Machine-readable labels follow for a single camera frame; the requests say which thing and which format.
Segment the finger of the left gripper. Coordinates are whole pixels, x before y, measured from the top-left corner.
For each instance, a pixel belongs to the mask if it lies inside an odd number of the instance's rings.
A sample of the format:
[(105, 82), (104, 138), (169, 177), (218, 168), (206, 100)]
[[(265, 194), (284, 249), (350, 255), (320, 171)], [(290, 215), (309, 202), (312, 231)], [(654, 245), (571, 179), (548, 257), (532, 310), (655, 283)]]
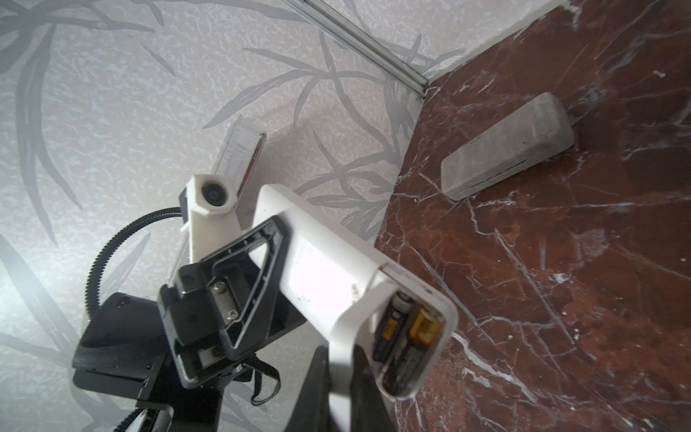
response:
[(281, 291), (290, 240), (286, 223), (272, 216), (210, 255), (210, 283), (225, 283), (233, 302), (217, 306), (221, 345), (231, 361), (251, 356), (306, 322)]

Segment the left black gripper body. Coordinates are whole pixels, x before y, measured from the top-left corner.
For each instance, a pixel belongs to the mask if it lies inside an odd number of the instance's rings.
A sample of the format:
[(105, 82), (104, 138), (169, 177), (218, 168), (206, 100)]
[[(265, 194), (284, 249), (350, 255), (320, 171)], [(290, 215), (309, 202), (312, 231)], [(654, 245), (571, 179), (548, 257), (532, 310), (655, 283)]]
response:
[(213, 304), (214, 280), (202, 263), (180, 267), (171, 284), (161, 287), (158, 310), (176, 372), (186, 390), (221, 390), (232, 382), (248, 383), (254, 373), (228, 359), (221, 343), (224, 321)]

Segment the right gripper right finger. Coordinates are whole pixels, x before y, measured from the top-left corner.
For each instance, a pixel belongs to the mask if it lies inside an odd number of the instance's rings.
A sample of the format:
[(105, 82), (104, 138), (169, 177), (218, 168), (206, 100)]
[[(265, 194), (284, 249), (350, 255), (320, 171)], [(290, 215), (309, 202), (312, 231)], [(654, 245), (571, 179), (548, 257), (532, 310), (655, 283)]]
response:
[(392, 419), (365, 351), (356, 346), (353, 351), (353, 374), (350, 382), (351, 428), (353, 432), (394, 432)]

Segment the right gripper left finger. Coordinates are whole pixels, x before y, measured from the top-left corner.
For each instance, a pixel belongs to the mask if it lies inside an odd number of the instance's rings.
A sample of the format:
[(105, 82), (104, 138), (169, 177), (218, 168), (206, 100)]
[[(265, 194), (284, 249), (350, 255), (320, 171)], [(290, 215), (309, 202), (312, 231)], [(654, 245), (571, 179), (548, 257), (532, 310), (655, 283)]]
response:
[(329, 349), (317, 347), (285, 432), (329, 431)]

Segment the black orange battery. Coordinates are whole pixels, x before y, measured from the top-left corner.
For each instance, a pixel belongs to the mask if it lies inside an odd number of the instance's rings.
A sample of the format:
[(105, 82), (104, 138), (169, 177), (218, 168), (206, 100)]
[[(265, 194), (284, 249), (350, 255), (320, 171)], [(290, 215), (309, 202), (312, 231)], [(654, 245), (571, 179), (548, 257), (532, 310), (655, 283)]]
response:
[(408, 330), (403, 348), (392, 360), (383, 377), (383, 389), (388, 394), (403, 394), (443, 327), (444, 322), (433, 311), (420, 308)]
[(386, 362), (413, 306), (413, 299), (405, 293), (397, 292), (392, 296), (376, 329), (372, 348), (372, 359), (375, 362)]

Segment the white remote control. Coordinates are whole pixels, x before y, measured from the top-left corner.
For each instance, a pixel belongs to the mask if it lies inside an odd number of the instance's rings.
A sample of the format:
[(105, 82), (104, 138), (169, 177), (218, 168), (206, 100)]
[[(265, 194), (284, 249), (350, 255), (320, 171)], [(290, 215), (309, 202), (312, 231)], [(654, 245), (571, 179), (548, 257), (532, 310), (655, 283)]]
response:
[(284, 185), (264, 185), (259, 191), (253, 223), (273, 216), (290, 236), (281, 292), (329, 343), (332, 426), (356, 430), (353, 352), (360, 347), (372, 354), (379, 319), (397, 292), (408, 295), (416, 310), (427, 309), (441, 329), (399, 394), (381, 386), (388, 365), (370, 363), (376, 380), (372, 394), (381, 403), (415, 398), (456, 330), (453, 302)]

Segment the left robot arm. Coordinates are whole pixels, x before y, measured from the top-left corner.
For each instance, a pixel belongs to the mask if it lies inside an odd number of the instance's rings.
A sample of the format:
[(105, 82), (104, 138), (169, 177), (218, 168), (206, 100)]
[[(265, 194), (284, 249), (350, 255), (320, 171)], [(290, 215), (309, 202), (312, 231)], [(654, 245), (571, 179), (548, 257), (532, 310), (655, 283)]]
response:
[(304, 323), (280, 280), (290, 231), (273, 216), (202, 261), (182, 266), (156, 301), (114, 293), (100, 297), (104, 270), (134, 233), (180, 216), (151, 212), (101, 250), (86, 283), (87, 328), (72, 365), (77, 387), (133, 399), (139, 411), (163, 411), (170, 431), (214, 431), (224, 389), (253, 383), (250, 401), (267, 402), (264, 379), (281, 380), (258, 352)]

